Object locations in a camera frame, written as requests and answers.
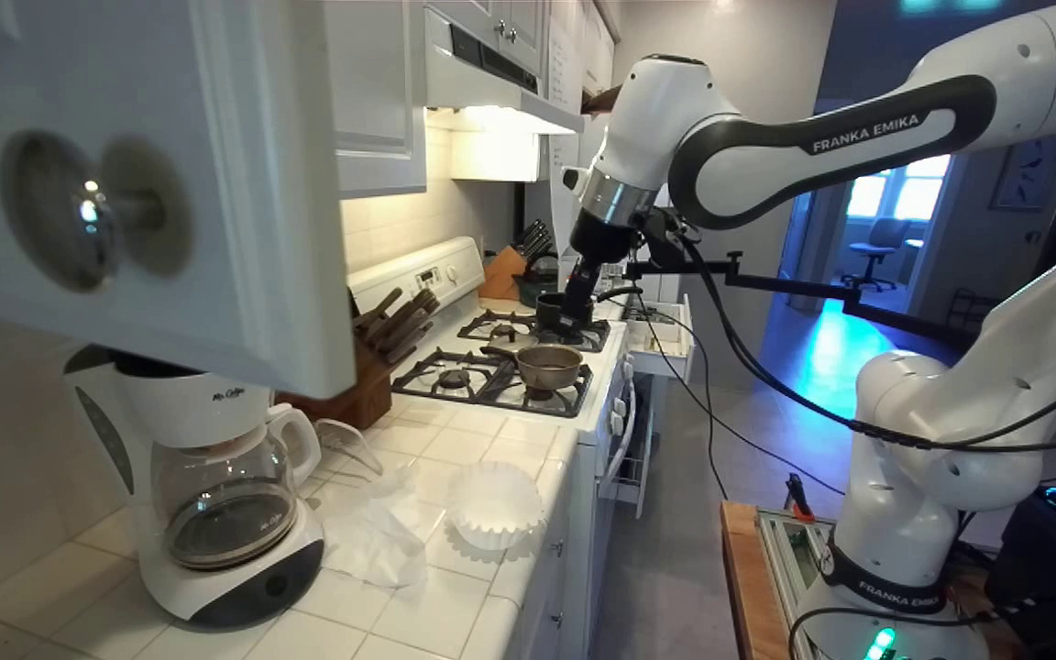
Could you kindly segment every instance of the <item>tile countertop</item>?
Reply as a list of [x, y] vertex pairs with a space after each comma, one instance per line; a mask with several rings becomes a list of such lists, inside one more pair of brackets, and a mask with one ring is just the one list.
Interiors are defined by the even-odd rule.
[[[407, 464], [421, 503], [443, 507], [455, 472], [475, 462], [514, 462], [537, 475], [550, 516], [577, 442], [572, 421], [407, 396], [367, 437], [381, 464]], [[316, 472], [306, 498], [324, 512], [341, 484]], [[537, 550], [476, 560], [439, 523], [407, 588], [385, 589], [324, 567], [267, 622], [191, 632], [143, 594], [129, 522], [117, 512], [0, 583], [0, 660], [500, 660], [514, 640]]]

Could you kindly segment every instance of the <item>window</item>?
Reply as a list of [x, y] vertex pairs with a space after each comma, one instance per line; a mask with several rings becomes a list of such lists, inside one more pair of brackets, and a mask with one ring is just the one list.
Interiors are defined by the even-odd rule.
[[933, 220], [949, 157], [926, 157], [907, 168], [858, 175], [850, 186], [847, 217], [880, 220]]

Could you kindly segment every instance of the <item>stove burner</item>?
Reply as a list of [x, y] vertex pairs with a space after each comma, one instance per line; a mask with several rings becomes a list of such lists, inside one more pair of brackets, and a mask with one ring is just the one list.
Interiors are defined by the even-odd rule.
[[439, 384], [439, 388], [467, 388], [471, 379], [467, 379], [467, 371], [443, 371], [436, 384]]
[[508, 343], [514, 343], [514, 340], [519, 340], [519, 326], [514, 326], [514, 324], [500, 324], [500, 326], [493, 326], [487, 340], [508, 340]]

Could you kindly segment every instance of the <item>cable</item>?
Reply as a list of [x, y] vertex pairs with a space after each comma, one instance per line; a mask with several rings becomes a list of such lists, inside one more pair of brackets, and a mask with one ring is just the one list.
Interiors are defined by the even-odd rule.
[[[704, 354], [704, 391], [713, 396], [713, 388], [707, 388], [707, 374], [713, 374], [713, 371], [707, 371], [707, 347], [704, 347], [704, 338], [702, 338], [692, 326], [685, 326], [684, 319], [674, 319], [674, 314], [669, 314], [669, 310], [659, 310], [659, 309], [646, 309], [646, 310], [663, 314], [669, 324], [684, 326], [684, 331], [696, 340], [696, 351]], [[748, 442], [752, 451], [758, 451], [758, 453], [767, 453], [767, 459], [775, 459], [775, 462], [796, 470], [801, 475], [823, 484], [823, 489], [832, 492], [832, 496], [847, 496], [843, 489], [823, 480], [817, 472], [810, 472], [810, 470], [790, 462], [786, 453], [778, 453], [778, 451], [756, 442], [752, 437], [745, 437], [742, 428], [733, 428], [729, 421], [722, 421], [722, 418], [715, 413], [715, 407], [704, 402], [704, 399], [692, 391], [692, 384], [674, 371], [674, 363], [673, 363], [673, 354], [663, 351], [663, 343], [659, 343], [659, 359], [673, 366], [673, 374], [674, 374], [674, 380], [684, 384], [684, 391], [685, 391], [685, 396], [691, 396], [691, 399], [692, 399], [692, 402], [696, 402], [696, 407], [702, 407], [715, 424], [722, 424], [733, 439], [742, 439], [742, 442]]]
[[715, 462], [715, 399], [713, 399], [713, 363], [707, 363], [707, 351], [704, 351], [704, 343], [702, 343], [702, 338], [692, 338], [696, 343], [702, 343], [702, 359], [704, 359], [704, 399], [684, 380], [684, 374], [674, 371], [674, 363], [673, 363], [673, 354], [669, 354], [669, 347], [663, 347], [663, 340], [659, 340], [659, 333], [652, 331], [652, 324], [649, 324], [649, 314], [646, 314], [646, 326], [649, 326], [649, 338], [652, 338], [652, 343], [659, 347], [659, 359], [669, 363], [669, 371], [674, 374], [674, 380], [696, 399], [696, 407], [707, 413], [707, 470], [713, 470], [713, 480], [715, 480], [715, 489], [718, 489], [718, 498], [726, 498], [726, 489], [722, 489], [722, 475], [718, 475], [718, 462]]
[[707, 285], [707, 300], [713, 300], [713, 309], [715, 309], [715, 314], [718, 314], [718, 324], [722, 324], [722, 333], [726, 333], [733, 354], [742, 359], [742, 366], [745, 366], [756, 380], [763, 380], [767, 388], [790, 396], [791, 402], [801, 402], [801, 407], [806, 407], [806, 412], [814, 412], [814, 413], [823, 413], [823, 418], [828, 418], [828, 421], [835, 421], [835, 424], [847, 424], [850, 434], [863, 434], [863, 437], [880, 439], [880, 442], [898, 442], [898, 447], [966, 451], [966, 453], [1056, 451], [1056, 442], [979, 447], [979, 442], [990, 442], [990, 439], [999, 439], [999, 437], [1009, 437], [1009, 434], [1016, 434], [1016, 428], [1023, 428], [1023, 424], [1033, 424], [1039, 418], [1054, 413], [1054, 412], [1056, 412], [1056, 399], [1047, 402], [1042, 412], [1011, 421], [1011, 424], [1000, 424], [1000, 428], [990, 428], [990, 434], [979, 434], [979, 437], [968, 437], [968, 439], [944, 439], [944, 442], [935, 442], [935, 439], [927, 439], [927, 437], [915, 437], [915, 434], [868, 424], [868, 421], [863, 421], [863, 418], [847, 418], [847, 413], [835, 413], [835, 412], [806, 399], [805, 391], [790, 388], [778, 374], [769, 374], [769, 371], [752, 354], [752, 347], [745, 343], [745, 338], [736, 333], [736, 326], [729, 324], [729, 314], [726, 314], [726, 309], [722, 309], [718, 285], [715, 285], [715, 277], [713, 277], [702, 250], [696, 250], [691, 239], [680, 239], [680, 242], [684, 242], [684, 250], [691, 254], [691, 259], [696, 264], [696, 271], [702, 271], [702, 277], [704, 277], [704, 285]]
[[990, 613], [977, 613], [977, 616], [959, 616], [959, 621], [926, 621], [926, 616], [898, 616], [898, 613], [885, 613], [885, 610], [810, 610], [805, 616], [791, 621], [790, 627], [790, 660], [796, 660], [796, 634], [806, 621], [817, 616], [873, 616], [873, 621], [896, 621], [896, 622], [921, 622], [921, 627], [973, 627], [973, 622], [990, 622]]

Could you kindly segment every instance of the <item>white robotic arm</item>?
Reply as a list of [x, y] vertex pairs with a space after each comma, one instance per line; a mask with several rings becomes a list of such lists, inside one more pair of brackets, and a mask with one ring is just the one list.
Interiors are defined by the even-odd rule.
[[691, 225], [736, 226], [796, 189], [1039, 134], [1056, 134], [1056, 7], [949, 40], [904, 89], [791, 126], [748, 121], [702, 63], [643, 57], [579, 198], [624, 226], [673, 183]]
[[[1021, 13], [935, 49], [915, 78], [868, 101], [791, 121], [748, 121], [702, 63], [643, 57], [619, 89], [605, 142], [579, 186], [572, 247], [583, 264], [566, 285], [566, 314], [583, 324], [597, 269], [631, 247], [631, 220], [673, 186], [684, 220], [736, 226], [769, 206], [927, 154], [1056, 134], [1056, 7]], [[1056, 402], [1056, 269], [1004, 300], [959, 366], [926, 354], [880, 354], [858, 379], [858, 418], [955, 442], [1004, 428]], [[1056, 412], [995, 439], [1042, 447]], [[810, 640], [832, 656], [866, 656], [898, 616], [955, 622], [944, 560], [959, 511], [1011, 507], [1042, 475], [1042, 453], [918, 451], [855, 437], [847, 507], [835, 522]], [[968, 627], [896, 622], [898, 656], [986, 656]]]

